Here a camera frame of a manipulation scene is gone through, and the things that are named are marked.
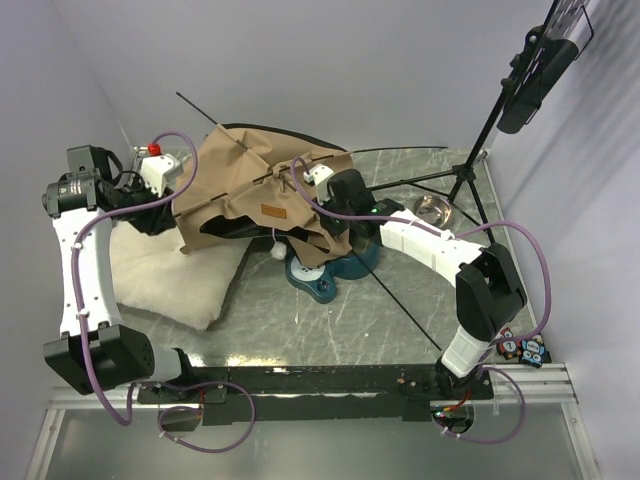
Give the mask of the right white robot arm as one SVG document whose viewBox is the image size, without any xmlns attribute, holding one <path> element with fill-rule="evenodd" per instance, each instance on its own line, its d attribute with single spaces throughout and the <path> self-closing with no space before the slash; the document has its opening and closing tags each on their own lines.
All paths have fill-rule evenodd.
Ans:
<svg viewBox="0 0 640 480">
<path fill-rule="evenodd" d="M 462 396 L 491 342 L 527 303 L 509 250 L 465 241 L 394 200 L 377 200 L 355 169 L 334 172 L 320 165 L 303 178 L 315 189 L 312 205 L 328 232 L 349 229 L 411 257 L 454 287 L 458 327 L 436 361 L 436 385 L 445 397 Z"/>
</svg>

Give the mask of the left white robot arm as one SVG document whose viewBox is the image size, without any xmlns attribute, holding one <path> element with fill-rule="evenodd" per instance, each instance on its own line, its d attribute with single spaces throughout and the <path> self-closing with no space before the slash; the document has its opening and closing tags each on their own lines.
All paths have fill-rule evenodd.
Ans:
<svg viewBox="0 0 640 480">
<path fill-rule="evenodd" d="M 132 382 L 161 382 L 176 402 L 193 397 L 197 377 L 179 348 L 153 344 L 124 325 L 112 279 L 110 242 L 115 213 L 135 231 L 158 235 L 175 224 L 166 202 L 181 162 L 156 144 L 142 150 L 127 183 L 115 154 L 84 145 L 67 151 L 69 170 L 42 196 L 59 242 L 64 282 L 60 337 L 44 346 L 46 364 L 82 395 Z"/>
</svg>

